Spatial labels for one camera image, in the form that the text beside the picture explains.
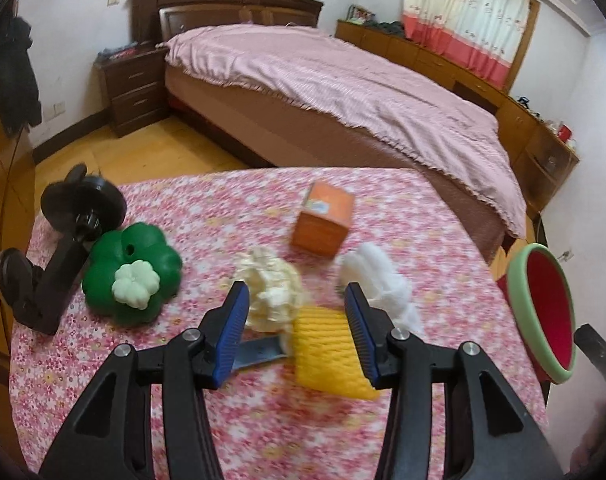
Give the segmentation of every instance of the yellow knitted cloth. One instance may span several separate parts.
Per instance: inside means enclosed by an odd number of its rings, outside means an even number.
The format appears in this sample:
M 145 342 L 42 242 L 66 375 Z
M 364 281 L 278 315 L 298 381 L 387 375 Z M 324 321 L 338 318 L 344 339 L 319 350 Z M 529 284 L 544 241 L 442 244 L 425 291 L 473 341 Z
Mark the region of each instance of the yellow knitted cloth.
M 376 391 L 363 375 L 345 313 L 303 306 L 294 321 L 296 382 L 354 399 L 372 400 Z

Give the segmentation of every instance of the orange box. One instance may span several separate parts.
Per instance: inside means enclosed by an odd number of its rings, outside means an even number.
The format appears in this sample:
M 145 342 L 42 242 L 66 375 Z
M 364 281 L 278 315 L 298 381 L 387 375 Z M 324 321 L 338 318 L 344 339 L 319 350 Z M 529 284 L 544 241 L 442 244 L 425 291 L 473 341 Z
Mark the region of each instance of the orange box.
M 336 256 L 352 227 L 354 195 L 326 182 L 315 182 L 303 202 L 292 245 L 321 256 Z

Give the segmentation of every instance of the white wall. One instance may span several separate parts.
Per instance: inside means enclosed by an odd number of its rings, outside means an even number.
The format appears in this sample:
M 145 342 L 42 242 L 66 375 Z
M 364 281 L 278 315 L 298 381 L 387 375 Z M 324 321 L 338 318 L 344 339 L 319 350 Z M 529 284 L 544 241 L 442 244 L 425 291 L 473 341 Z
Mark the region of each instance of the white wall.
M 592 324 L 606 340 L 606 33 L 590 39 L 564 117 L 580 163 L 543 212 L 545 231 L 554 254 L 574 253 L 563 267 L 577 324 Z M 580 354 L 574 376 L 549 397 L 548 437 L 564 464 L 594 416 L 594 401 L 603 397 L 604 381 Z
M 400 19 L 403 0 L 358 0 L 381 22 Z M 525 95 L 531 108 L 546 119 L 561 119 L 579 75 L 588 38 L 566 16 L 542 2 L 528 52 L 520 67 L 512 96 Z
M 325 3 L 320 27 L 336 28 L 355 0 L 320 0 Z M 65 101 L 66 112 L 34 128 L 34 146 L 68 126 L 100 111 L 98 79 L 92 69 L 97 52 L 129 43 L 129 6 L 121 0 L 19 0 L 20 14 L 32 25 L 30 59 L 43 106 Z

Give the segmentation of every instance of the baseboard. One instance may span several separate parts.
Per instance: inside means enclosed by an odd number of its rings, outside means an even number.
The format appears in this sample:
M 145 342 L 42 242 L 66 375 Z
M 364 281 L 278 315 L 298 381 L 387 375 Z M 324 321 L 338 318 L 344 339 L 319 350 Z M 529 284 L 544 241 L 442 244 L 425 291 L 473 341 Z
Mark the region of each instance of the baseboard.
M 87 134 L 105 126 L 110 122 L 110 110 L 106 108 L 101 110 L 89 117 L 86 117 L 70 127 L 66 128 L 60 133 L 57 133 L 51 139 L 46 140 L 42 144 L 38 145 L 32 151 L 32 157 L 34 158 L 34 164 L 42 162 L 48 156 L 54 155 L 58 150 L 63 149 L 68 144 L 86 136 Z

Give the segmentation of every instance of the curtain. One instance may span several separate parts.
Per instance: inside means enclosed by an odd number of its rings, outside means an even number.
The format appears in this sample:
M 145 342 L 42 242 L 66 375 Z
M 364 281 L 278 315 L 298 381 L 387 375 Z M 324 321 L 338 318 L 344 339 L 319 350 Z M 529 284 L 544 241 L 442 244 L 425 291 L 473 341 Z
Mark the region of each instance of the curtain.
M 529 0 L 404 0 L 405 35 L 502 88 Z

